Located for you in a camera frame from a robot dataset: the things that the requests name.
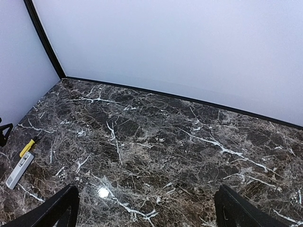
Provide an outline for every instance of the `white panel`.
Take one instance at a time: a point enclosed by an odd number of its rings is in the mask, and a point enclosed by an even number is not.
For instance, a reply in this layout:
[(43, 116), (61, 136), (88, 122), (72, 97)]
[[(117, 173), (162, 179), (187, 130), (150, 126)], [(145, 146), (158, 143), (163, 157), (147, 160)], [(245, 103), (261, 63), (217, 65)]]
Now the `white panel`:
[(303, 1), (34, 2), (68, 76), (303, 126)]
[(0, 1), (0, 117), (14, 126), (57, 82), (23, 0)]

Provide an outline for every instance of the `yellow object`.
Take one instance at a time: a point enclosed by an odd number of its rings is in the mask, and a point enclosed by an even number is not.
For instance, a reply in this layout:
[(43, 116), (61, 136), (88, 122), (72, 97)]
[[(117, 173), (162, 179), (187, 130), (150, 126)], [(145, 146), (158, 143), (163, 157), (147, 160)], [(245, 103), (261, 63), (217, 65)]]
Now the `yellow object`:
[(30, 142), (21, 151), (20, 157), (23, 157), (25, 155), (25, 153), (27, 153), (31, 149), (31, 147), (34, 143), (35, 143), (35, 141), (30, 140)]

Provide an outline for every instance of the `marble surface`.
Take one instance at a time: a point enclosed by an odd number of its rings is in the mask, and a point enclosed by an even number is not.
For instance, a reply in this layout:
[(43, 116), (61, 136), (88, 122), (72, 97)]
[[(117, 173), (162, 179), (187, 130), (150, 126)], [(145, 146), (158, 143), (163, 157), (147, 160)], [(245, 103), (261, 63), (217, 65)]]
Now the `marble surface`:
[[(5, 181), (40, 131), (14, 190)], [(65, 79), (0, 150), (0, 223), (72, 183), (79, 227), (216, 226), (222, 183), (289, 226), (303, 226), (303, 132), (253, 117)]]

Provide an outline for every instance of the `bright light spot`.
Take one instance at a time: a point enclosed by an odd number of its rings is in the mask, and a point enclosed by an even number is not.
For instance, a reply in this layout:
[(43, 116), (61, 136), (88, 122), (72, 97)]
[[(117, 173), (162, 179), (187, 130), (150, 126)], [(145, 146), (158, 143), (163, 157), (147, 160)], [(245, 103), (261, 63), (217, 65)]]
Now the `bright light spot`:
[(109, 194), (109, 191), (108, 191), (106, 188), (100, 188), (99, 191), (98, 191), (98, 195), (99, 195), (101, 198), (107, 197), (108, 194)]

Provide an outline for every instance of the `black edge trim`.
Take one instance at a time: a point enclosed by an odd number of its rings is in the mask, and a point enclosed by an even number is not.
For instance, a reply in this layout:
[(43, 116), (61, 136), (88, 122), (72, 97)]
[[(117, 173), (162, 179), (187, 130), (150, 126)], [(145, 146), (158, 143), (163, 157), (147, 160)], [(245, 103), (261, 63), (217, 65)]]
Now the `black edge trim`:
[(36, 12), (36, 9), (34, 7), (34, 4), (32, 2), (32, 0), (24, 0), (25, 6), (27, 8), (28, 14), (34, 24), (35, 30), (40, 38), (40, 41), (47, 53), (47, 56), (49, 58), (49, 60), (51, 61), (54, 69), (56, 70), (58, 76), (60, 79), (62, 78), (66, 78), (66, 75), (52, 49), (52, 46), (50, 44), (50, 42), (48, 41), (48, 38), (46, 36), (46, 33), (42, 27), (42, 24), (40, 22), (40, 19), (38, 17), (38, 14)]
[(259, 119), (262, 119), (262, 120), (265, 120), (265, 121), (285, 125), (285, 126), (288, 126), (288, 127), (291, 127), (291, 128), (303, 130), (302, 126), (299, 126), (299, 125), (296, 125), (296, 124), (291, 124), (291, 123), (288, 123), (288, 122), (277, 120), (275, 118), (266, 117), (266, 116), (263, 116), (263, 115), (260, 115), (260, 114), (256, 114), (256, 113), (252, 113), (252, 112), (248, 112), (248, 111), (244, 111), (244, 110), (239, 110), (239, 109), (224, 106), (224, 105), (209, 103), (209, 102), (201, 101), (201, 100), (198, 100), (198, 99), (187, 98), (187, 97), (183, 97), (183, 96), (173, 95), (173, 94), (164, 93), (164, 92), (160, 92), (160, 91), (148, 90), (148, 89), (144, 89), (144, 88), (138, 88), (138, 87), (132, 87), (132, 86), (127, 86), (127, 85), (102, 82), (102, 81), (92, 80), (92, 79), (83, 79), (83, 78), (77, 78), (77, 77), (67, 77), (67, 79), (75, 79), (75, 80), (82, 80), (82, 81), (87, 81), (87, 82), (111, 85), (111, 86), (115, 86), (115, 87), (123, 87), (123, 88), (133, 89), (133, 90), (136, 90), (136, 91), (143, 91), (143, 92), (153, 93), (153, 94), (157, 94), (157, 95), (161, 95), (161, 96), (167, 96), (167, 97), (171, 97), (171, 98), (178, 98), (178, 99), (182, 99), (182, 100), (185, 100), (185, 101), (200, 103), (200, 104), (216, 107), (216, 108), (219, 108), (219, 109), (228, 110), (228, 111), (231, 111), (231, 112), (247, 115), (247, 116), (250, 116), (250, 117), (259, 118)]

